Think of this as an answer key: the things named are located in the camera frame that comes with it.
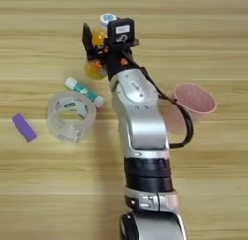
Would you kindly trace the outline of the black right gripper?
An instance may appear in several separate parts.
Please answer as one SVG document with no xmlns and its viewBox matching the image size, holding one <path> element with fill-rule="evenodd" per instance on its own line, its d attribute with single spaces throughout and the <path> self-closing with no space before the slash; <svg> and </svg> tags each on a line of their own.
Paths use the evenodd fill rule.
<svg viewBox="0 0 248 240">
<path fill-rule="evenodd" d="M 91 61 L 91 77 L 101 80 L 105 77 L 112 80 L 122 71 L 137 68 L 139 65 L 133 60 L 132 47 L 140 45 L 139 39 L 130 44 L 122 45 L 93 45 L 90 27 L 84 23 L 82 43 L 86 51 L 87 60 Z"/>
</svg>

